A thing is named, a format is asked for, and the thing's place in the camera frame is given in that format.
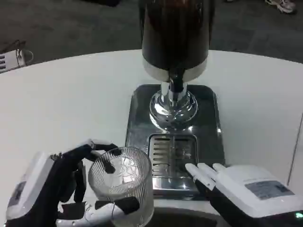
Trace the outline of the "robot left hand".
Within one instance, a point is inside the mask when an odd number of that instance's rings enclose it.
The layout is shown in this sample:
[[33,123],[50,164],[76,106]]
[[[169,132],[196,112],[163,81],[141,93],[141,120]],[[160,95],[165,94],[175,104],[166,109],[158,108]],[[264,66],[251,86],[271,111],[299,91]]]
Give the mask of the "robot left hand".
[[135,213],[140,203],[134,196],[94,205],[83,200],[83,159],[95,161],[101,150],[121,154],[114,143],[92,139],[64,153],[36,153],[10,197],[4,226],[95,227]]

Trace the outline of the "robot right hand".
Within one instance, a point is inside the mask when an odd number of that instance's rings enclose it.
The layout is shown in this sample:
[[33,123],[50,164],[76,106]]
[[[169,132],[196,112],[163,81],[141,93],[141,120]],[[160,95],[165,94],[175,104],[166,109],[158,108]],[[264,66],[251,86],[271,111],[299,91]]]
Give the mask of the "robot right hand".
[[268,170],[187,163],[198,191],[231,227],[301,227],[303,198]]

